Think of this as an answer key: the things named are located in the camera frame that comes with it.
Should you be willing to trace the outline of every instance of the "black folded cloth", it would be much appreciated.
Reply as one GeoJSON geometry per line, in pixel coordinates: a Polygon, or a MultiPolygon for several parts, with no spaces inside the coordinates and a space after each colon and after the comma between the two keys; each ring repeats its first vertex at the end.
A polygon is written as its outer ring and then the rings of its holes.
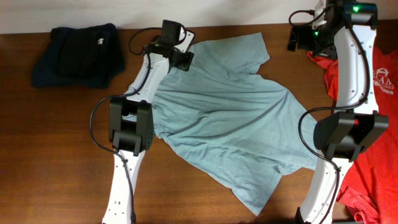
{"type": "Polygon", "coordinates": [[[32,72],[34,87],[86,85],[108,87],[124,71],[118,31],[113,24],[51,30],[51,43],[32,72]]]}

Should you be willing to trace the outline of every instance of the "garment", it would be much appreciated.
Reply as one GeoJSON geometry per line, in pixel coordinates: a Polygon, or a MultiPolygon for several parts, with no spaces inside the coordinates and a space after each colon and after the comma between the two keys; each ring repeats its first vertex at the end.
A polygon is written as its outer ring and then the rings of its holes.
{"type": "Polygon", "coordinates": [[[32,72],[36,88],[86,85],[106,88],[124,70],[118,31],[113,24],[52,29],[51,42],[32,72]]]}
{"type": "MultiPolygon", "coordinates": [[[[337,100],[338,62],[321,57],[314,61],[326,69],[328,94],[337,100]]],[[[379,113],[389,118],[389,127],[365,153],[359,155],[344,178],[338,196],[338,201],[347,205],[359,222],[398,223],[397,81],[398,51],[383,55],[374,48],[374,94],[379,113]]]]}
{"type": "MultiPolygon", "coordinates": [[[[190,51],[189,71],[172,68],[157,89],[156,136],[258,215],[282,175],[315,168],[297,131],[305,109],[288,89],[255,75],[269,60],[260,33],[200,42],[190,51]]],[[[311,116],[303,121],[306,139],[315,123],[311,116]]]]}

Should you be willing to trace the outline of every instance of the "red fabric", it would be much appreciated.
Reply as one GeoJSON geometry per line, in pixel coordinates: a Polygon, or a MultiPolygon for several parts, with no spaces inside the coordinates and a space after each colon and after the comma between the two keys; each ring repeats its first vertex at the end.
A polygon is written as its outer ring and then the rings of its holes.
{"type": "MultiPolygon", "coordinates": [[[[338,62],[311,58],[326,69],[325,83],[334,100],[338,96],[338,62]]],[[[379,113],[389,117],[387,131],[359,155],[340,188],[338,201],[357,222],[398,223],[398,50],[383,55],[373,50],[374,94],[379,113]]]]}

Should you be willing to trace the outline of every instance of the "white logo on red fabric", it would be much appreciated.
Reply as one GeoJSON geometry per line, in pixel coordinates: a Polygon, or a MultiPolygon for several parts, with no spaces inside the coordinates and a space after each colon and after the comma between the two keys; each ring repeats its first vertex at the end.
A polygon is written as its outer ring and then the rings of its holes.
{"type": "Polygon", "coordinates": [[[379,68],[376,72],[373,71],[373,82],[375,86],[379,86],[380,89],[387,94],[393,95],[394,85],[388,78],[388,70],[385,68],[379,68]]]}

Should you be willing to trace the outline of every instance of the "white wall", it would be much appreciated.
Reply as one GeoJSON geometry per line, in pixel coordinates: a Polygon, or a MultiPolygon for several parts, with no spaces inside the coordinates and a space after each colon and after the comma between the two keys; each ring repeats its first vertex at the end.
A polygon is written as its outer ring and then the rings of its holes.
{"type": "MultiPolygon", "coordinates": [[[[1,0],[0,33],[49,32],[58,26],[161,26],[163,19],[187,27],[286,23],[295,10],[318,0],[1,0]]],[[[375,2],[380,19],[398,19],[398,1],[375,2]]],[[[301,14],[296,22],[309,21],[301,14]]]]}

